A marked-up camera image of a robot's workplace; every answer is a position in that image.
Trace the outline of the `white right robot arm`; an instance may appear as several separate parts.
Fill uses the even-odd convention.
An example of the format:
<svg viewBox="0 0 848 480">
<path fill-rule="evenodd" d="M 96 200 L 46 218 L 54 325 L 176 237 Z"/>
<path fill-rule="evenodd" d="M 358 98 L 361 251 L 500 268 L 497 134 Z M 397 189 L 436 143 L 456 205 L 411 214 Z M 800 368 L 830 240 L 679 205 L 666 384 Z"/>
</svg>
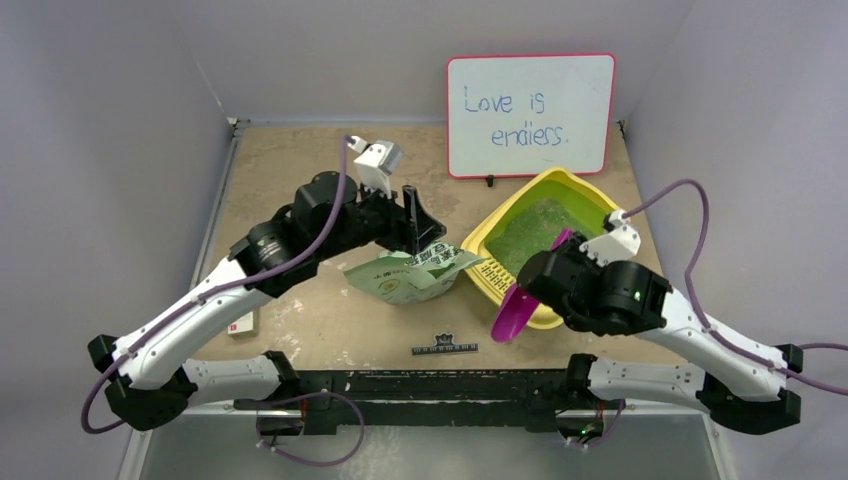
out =
<svg viewBox="0 0 848 480">
<path fill-rule="evenodd" d="M 676 404 L 749 435 L 800 422 L 801 398 L 786 386 L 788 374 L 803 365 L 798 347 L 764 345 L 717 320 L 700 320 L 680 291 L 639 263 L 599 266 L 580 251 L 561 248 L 533 255 L 518 285 L 574 331 L 633 336 L 684 360 L 671 366 L 574 354 L 561 381 L 573 406 L 621 399 Z"/>
</svg>

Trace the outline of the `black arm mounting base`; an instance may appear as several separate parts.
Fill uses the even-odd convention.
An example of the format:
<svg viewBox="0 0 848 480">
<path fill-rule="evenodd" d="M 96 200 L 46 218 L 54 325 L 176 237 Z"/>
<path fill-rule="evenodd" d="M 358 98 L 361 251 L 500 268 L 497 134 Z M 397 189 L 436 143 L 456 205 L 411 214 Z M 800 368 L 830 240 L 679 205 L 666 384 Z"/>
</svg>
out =
<svg viewBox="0 0 848 480">
<path fill-rule="evenodd" d="M 291 409 L 307 435 L 342 425 L 520 427 L 564 437 L 600 436 L 620 399 L 588 389 L 590 354 L 564 368 L 507 370 L 300 370 L 287 367 L 280 387 L 238 410 Z"/>
</svg>

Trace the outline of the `green cat litter bag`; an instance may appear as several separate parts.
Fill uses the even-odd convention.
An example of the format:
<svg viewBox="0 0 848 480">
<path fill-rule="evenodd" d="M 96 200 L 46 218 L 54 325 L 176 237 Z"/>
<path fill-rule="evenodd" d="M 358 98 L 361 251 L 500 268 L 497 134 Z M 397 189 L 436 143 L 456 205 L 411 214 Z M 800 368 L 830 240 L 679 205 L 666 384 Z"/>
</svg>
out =
<svg viewBox="0 0 848 480">
<path fill-rule="evenodd" d="M 376 259 L 344 272 L 348 284 L 392 305 L 431 300 L 446 293 L 459 273 L 484 258 L 451 244 L 435 241 L 420 253 L 384 251 Z"/>
</svg>

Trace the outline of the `purple plastic litter scoop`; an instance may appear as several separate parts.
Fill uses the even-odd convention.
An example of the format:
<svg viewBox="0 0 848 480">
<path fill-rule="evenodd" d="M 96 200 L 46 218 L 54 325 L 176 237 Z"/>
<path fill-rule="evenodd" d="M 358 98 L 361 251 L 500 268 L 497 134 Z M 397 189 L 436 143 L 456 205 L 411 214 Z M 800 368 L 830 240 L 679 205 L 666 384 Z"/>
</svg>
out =
<svg viewBox="0 0 848 480">
<path fill-rule="evenodd" d="M 548 250 L 540 250 L 532 254 L 528 260 L 522 264 L 522 267 L 519 269 L 519 274 L 523 271 L 526 264 L 531 262 L 533 257 L 541 253 L 547 253 L 555 250 L 574 236 L 575 233 L 577 232 L 573 229 L 563 229 Z M 520 286 L 518 277 L 516 277 L 516 280 L 508 288 L 501 305 L 498 308 L 495 321 L 490 330 L 491 339 L 497 343 L 507 343 L 512 341 L 525 330 L 530 321 L 534 318 L 536 311 L 542 306 L 551 310 L 551 313 L 554 314 L 555 318 L 560 320 L 560 324 L 564 323 L 561 315 L 556 314 L 551 307 L 543 305 L 539 300 L 523 289 L 523 287 Z"/>
</svg>

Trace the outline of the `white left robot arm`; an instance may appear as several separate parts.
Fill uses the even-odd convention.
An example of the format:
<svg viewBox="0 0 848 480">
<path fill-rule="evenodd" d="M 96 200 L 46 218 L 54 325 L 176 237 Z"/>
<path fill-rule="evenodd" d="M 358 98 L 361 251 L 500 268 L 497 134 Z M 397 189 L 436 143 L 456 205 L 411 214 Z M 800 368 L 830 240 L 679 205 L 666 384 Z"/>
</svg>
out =
<svg viewBox="0 0 848 480">
<path fill-rule="evenodd" d="M 301 385 L 283 353 L 198 361 L 196 352 L 237 319 L 314 278 L 325 260 L 372 243 L 415 255 L 445 232 L 413 186 L 382 193 L 343 173 L 322 172 L 156 319 L 122 337 L 95 337 L 88 345 L 100 372 L 95 391 L 104 394 L 118 425 L 138 431 L 225 400 L 287 408 Z"/>
</svg>

